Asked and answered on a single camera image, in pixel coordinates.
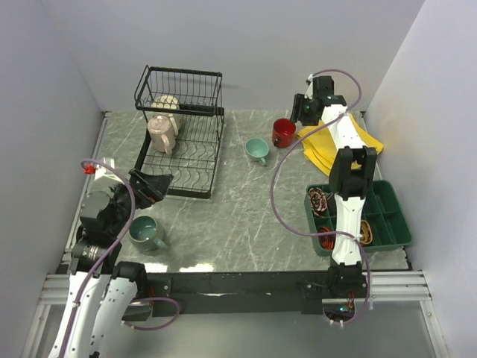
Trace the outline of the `red mug black handle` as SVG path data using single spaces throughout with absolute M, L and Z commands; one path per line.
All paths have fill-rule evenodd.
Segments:
M 274 122 L 272 131 L 272 143 L 276 148 L 288 148 L 291 146 L 296 125 L 287 118 L 281 118 Z

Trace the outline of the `pink mug lilac inside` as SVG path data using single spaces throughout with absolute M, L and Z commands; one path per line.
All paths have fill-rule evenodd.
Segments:
M 155 116 L 148 121 L 147 129 L 153 147 L 161 153 L 172 155 L 176 136 L 171 120 L 167 116 Z

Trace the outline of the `white floral mug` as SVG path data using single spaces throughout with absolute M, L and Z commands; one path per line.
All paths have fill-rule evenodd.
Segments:
M 161 95 L 156 97 L 152 103 L 152 108 L 157 109 L 166 109 L 166 110 L 179 110 L 180 103 L 179 101 L 172 95 Z M 160 112 L 161 116 L 167 116 L 172 124 L 174 129 L 174 133 L 177 136 L 180 132 L 183 122 L 183 115 L 181 113 L 171 113 L 171 112 Z

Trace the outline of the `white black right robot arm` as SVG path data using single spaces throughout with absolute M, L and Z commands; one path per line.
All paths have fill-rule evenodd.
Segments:
M 337 150 L 329 174 L 336 234 L 326 287 L 331 295 L 343 297 L 367 286 L 361 264 L 361 215 L 373 184 L 377 153 L 358 135 L 344 97 L 335 94 L 331 76 L 311 74 L 306 83 L 306 92 L 294 97 L 291 121 L 304 126 L 321 122 Z

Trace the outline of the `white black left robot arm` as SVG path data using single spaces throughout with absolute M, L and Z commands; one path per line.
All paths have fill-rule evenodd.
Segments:
M 117 258 L 136 210 L 162 201 L 173 178 L 132 169 L 125 179 L 112 172 L 112 186 L 83 198 L 66 306 L 50 357 L 104 357 L 127 308 L 158 300 L 145 266 Z

